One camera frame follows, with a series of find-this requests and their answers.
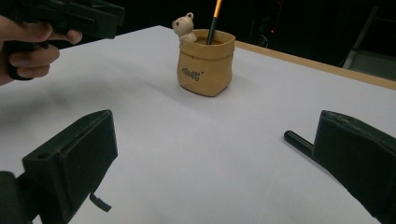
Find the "black handle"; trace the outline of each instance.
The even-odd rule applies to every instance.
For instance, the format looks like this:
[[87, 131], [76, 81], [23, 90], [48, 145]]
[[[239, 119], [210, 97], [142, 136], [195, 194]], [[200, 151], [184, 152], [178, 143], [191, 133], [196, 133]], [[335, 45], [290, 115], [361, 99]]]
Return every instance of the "black handle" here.
[[218, 23], [218, 18], [214, 17], [212, 24], [210, 25], [209, 34], [207, 35], [206, 44], [211, 45], [213, 41], [213, 36], [215, 35], [216, 24]]
[[310, 142], [306, 141], [300, 135], [292, 131], [285, 131], [283, 136], [289, 144], [291, 144], [292, 146], [303, 152], [305, 156], [314, 160], [312, 157], [314, 145], [312, 145]]
[[[48, 41], [38, 43], [39, 46], [47, 49], [49, 47]], [[32, 52], [35, 50], [35, 44], [30, 42], [21, 42], [21, 41], [7, 41], [6, 42], [7, 48], [7, 57], [14, 52]], [[7, 64], [7, 70], [10, 77], [20, 80], [32, 80], [30, 77], [20, 77], [17, 72], [17, 68], [14, 67], [11, 63]]]

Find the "bear figurine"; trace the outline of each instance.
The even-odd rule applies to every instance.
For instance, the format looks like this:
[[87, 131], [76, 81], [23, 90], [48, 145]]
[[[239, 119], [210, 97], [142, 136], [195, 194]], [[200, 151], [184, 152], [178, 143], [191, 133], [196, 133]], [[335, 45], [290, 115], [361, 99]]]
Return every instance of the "bear figurine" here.
[[192, 31], [194, 29], [194, 23], [192, 22], [193, 19], [194, 14], [189, 12], [186, 16], [180, 17], [172, 22], [172, 28], [174, 29], [175, 34], [178, 35], [180, 43], [184, 40], [190, 42], [195, 42], [197, 40], [195, 33]]

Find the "dark background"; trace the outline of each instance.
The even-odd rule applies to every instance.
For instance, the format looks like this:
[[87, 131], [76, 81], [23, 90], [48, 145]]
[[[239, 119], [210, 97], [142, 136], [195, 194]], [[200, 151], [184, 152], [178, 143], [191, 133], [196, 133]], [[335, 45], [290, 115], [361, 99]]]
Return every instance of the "dark background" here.
[[[107, 2], [125, 7], [118, 35], [194, 14], [194, 28], [208, 29], [216, 0]], [[369, 0], [224, 0], [217, 29], [237, 40], [322, 63], [342, 66], [374, 6], [380, 6], [362, 49], [396, 57], [396, 1]], [[84, 36], [80, 44], [97, 38]], [[60, 48], [69, 47], [58, 44]]]

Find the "finger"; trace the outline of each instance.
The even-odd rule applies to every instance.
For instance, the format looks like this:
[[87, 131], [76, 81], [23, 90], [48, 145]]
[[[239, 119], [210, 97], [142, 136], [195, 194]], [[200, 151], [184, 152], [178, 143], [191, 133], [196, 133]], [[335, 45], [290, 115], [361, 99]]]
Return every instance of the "finger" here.
[[49, 45], [47, 49], [37, 47], [37, 50], [32, 52], [12, 53], [9, 55], [8, 60], [15, 67], [33, 68], [53, 63], [59, 56], [59, 50]]
[[[0, 49], [3, 48], [4, 42], [0, 41]], [[0, 51], [0, 86], [5, 85], [14, 79], [8, 75], [7, 55], [4, 50]]]
[[49, 64], [39, 67], [20, 67], [17, 69], [17, 73], [20, 77], [28, 78], [44, 77], [49, 73], [49, 71]]
[[69, 32], [67, 32], [66, 35], [59, 35], [59, 34], [56, 34], [56, 33], [52, 33], [50, 35], [49, 39], [52, 39], [52, 40], [67, 40], [71, 44], [77, 44], [82, 39], [82, 33], [78, 32], [78, 31], [73, 31], [73, 30], [70, 30]]
[[15, 22], [0, 16], [0, 31], [0, 41], [19, 40], [36, 43], [47, 40], [52, 33], [52, 27], [45, 22]]

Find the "black object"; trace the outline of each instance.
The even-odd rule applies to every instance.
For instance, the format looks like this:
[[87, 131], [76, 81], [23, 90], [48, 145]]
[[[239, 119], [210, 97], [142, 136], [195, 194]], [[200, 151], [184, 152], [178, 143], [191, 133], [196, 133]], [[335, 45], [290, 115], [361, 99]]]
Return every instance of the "black object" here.
[[314, 145], [285, 140], [328, 170], [381, 223], [396, 223], [396, 139], [352, 117], [322, 111]]
[[216, 31], [216, 24], [218, 23], [218, 18], [214, 17], [213, 21], [210, 25], [209, 34], [207, 35], [206, 44], [211, 45], [213, 41], [213, 36], [215, 35]]
[[93, 193], [117, 155], [111, 111], [82, 117], [24, 157], [18, 178], [0, 172], [0, 222], [68, 223], [90, 194], [108, 211]]
[[[1, 0], [0, 15], [14, 21], [36, 23], [49, 22], [55, 32], [66, 34], [69, 30], [99, 38], [114, 38], [117, 26], [123, 25], [124, 8], [101, 0]], [[33, 43], [20, 43], [19, 47], [7, 47], [7, 55], [18, 51], [32, 51]], [[10, 76], [20, 77], [16, 68], [8, 66]]]

